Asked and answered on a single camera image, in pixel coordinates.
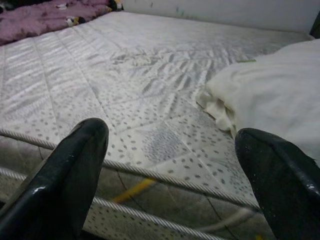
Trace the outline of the white pillow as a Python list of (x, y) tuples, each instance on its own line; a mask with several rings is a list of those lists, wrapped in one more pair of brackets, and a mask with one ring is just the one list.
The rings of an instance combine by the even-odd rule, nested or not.
[(320, 167), (320, 39), (225, 67), (196, 102), (219, 129), (233, 136), (243, 128), (277, 135)]

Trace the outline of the purple cartoon print blanket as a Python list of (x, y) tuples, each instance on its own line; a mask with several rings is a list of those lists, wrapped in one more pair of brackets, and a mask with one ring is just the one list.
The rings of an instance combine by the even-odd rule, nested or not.
[(0, 46), (122, 10), (121, 0), (0, 0)]

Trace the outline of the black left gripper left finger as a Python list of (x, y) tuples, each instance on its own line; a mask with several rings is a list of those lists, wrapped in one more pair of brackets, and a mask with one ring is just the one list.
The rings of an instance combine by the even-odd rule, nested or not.
[(78, 123), (0, 209), (0, 240), (79, 240), (108, 140), (102, 119)]

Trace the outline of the white quilted mattress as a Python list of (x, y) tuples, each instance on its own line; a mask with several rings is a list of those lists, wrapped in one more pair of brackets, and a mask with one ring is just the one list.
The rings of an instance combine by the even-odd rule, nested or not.
[[(226, 66), (306, 33), (113, 12), (0, 46), (0, 202), (88, 118), (109, 141), (85, 231), (105, 240), (276, 240), (234, 151), (196, 102)], [(112, 199), (144, 179), (155, 184)]]

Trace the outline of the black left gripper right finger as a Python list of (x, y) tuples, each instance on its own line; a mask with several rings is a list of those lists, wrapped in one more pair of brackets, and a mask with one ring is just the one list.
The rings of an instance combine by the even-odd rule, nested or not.
[(320, 240), (320, 168), (293, 143), (243, 128), (237, 159), (277, 240)]

